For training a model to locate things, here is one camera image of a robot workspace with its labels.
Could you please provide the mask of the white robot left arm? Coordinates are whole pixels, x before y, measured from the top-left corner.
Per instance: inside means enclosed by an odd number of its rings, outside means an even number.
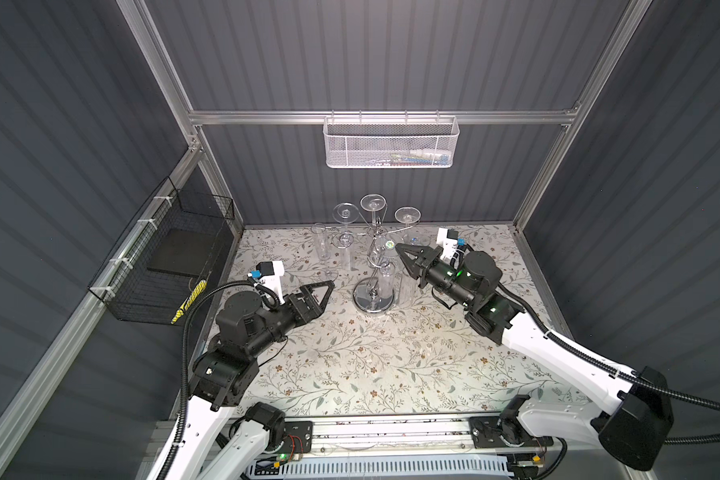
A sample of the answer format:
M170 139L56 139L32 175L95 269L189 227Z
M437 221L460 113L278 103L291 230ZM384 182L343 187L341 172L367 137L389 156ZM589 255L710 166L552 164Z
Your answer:
M235 414L262 366L260 355L327 309L331 280L302 285L278 296L254 279L234 280L195 300L185 323L218 293L232 290L221 311L218 338L197 359L182 347L176 423L148 476L151 479L239 479L286 437L285 414L258 402Z

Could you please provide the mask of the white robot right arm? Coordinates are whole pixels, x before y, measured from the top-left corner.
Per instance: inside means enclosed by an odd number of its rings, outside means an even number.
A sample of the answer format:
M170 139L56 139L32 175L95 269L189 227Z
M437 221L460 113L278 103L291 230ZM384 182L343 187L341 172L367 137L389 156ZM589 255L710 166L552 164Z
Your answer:
M596 354L548 328L528 302L505 287L501 270L483 251L470 251L458 266L440 247L398 244L395 250L419 287L431 286L447 308L460 305L479 335L539 363L582 392L589 404L542 406L516 395L497 428L510 447L554 437L602 447L620 463L650 470L669 445L720 443L720 433L672 437L675 400L720 412L720 402L668 388L666 378L646 367L636 371Z

